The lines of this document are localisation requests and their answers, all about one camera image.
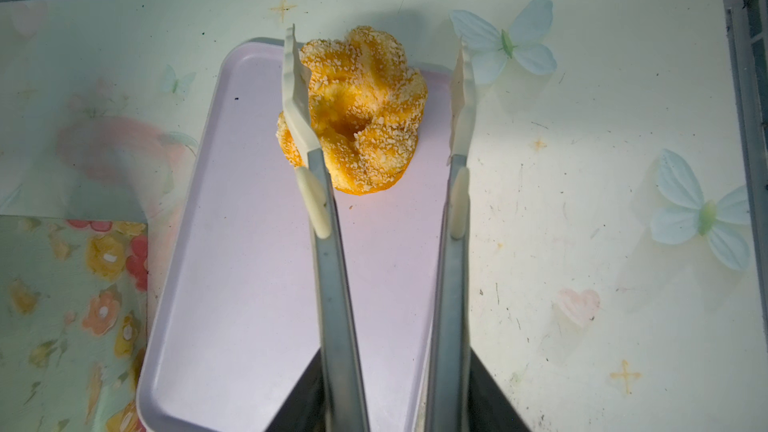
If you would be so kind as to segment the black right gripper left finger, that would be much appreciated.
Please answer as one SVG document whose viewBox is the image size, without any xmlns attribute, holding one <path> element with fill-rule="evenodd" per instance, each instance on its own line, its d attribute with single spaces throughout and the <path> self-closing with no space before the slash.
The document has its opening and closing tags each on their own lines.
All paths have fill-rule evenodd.
<svg viewBox="0 0 768 432">
<path fill-rule="evenodd" d="M 321 351 L 318 350 L 266 432 L 324 432 L 325 412 Z"/>
</svg>

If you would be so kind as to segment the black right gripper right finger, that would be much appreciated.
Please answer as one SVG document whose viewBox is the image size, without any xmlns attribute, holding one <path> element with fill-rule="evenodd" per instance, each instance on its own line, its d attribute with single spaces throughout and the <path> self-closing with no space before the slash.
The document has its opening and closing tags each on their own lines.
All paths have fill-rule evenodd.
<svg viewBox="0 0 768 432">
<path fill-rule="evenodd" d="M 471 432 L 529 432 L 480 358 L 471 351 L 468 386 Z"/>
</svg>

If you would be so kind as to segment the metal tongs with white tips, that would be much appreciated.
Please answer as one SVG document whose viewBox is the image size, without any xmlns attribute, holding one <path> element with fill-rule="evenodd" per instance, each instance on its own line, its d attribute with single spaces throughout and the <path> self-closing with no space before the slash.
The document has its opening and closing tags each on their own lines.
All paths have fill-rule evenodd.
<svg viewBox="0 0 768 432">
<path fill-rule="evenodd" d="M 310 126 L 308 86 L 295 29 L 284 42 L 282 99 L 285 121 L 305 165 L 295 170 L 312 226 L 319 309 L 320 357 L 326 426 L 330 431 L 366 431 L 369 419 L 337 207 L 321 145 Z M 468 325 L 470 171 L 466 165 L 476 117 L 474 69 L 461 45 L 451 83 L 450 171 L 443 213 L 437 288 L 431 329 L 425 428 L 469 428 L 471 347 Z"/>
</svg>

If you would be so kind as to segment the sugar-topped knotted bread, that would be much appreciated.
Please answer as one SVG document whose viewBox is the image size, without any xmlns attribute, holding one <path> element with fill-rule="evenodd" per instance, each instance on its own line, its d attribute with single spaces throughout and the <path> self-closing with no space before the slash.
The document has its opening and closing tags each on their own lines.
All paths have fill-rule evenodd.
<svg viewBox="0 0 768 432">
<path fill-rule="evenodd" d="M 358 26 L 342 40 L 310 40 L 298 56 L 309 71 L 311 127 L 333 187 L 366 195 L 395 185 L 415 154 L 428 97 L 402 44 Z"/>
</svg>

